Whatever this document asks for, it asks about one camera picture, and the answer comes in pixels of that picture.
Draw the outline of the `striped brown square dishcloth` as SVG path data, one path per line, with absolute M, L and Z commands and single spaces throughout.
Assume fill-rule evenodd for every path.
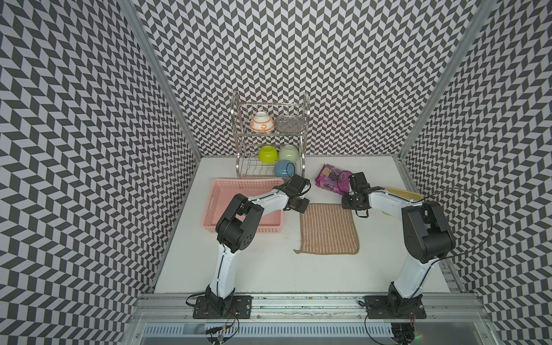
M 355 255 L 360 243 L 353 213 L 337 204 L 310 204 L 300 215 L 301 243 L 296 254 Z

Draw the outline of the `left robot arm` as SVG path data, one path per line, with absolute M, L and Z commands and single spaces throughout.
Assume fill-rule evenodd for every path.
M 276 211 L 306 212 L 310 201 L 304 197 L 311 182 L 293 175 L 267 193 L 247 197 L 237 194 L 231 199 L 215 227 L 218 259 L 214 278 L 205 291 L 212 303 L 229 303 L 235 291 L 237 258 L 252 243 L 262 217 Z

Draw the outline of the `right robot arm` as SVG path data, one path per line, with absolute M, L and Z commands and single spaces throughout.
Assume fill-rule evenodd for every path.
M 402 221 L 408 256 L 397 279 L 390 284 L 386 309 L 391 316 L 422 306 L 423 285 L 438 261 L 456 247 L 443 207 L 435 201 L 401 196 L 380 186 L 372 187 L 362 172 L 348 177 L 350 191 L 342 195 L 342 207 L 363 211 L 374 208 Z

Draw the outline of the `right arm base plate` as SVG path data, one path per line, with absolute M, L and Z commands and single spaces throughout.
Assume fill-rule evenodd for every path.
M 423 295 L 414 298 L 375 295 L 364 296 L 363 303 L 370 319 L 426 319 Z

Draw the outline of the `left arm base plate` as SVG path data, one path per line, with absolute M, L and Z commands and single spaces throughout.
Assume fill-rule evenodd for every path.
M 249 319 L 252 312 L 252 296 L 238 295 L 219 300 L 199 296 L 193 308 L 194 319 Z

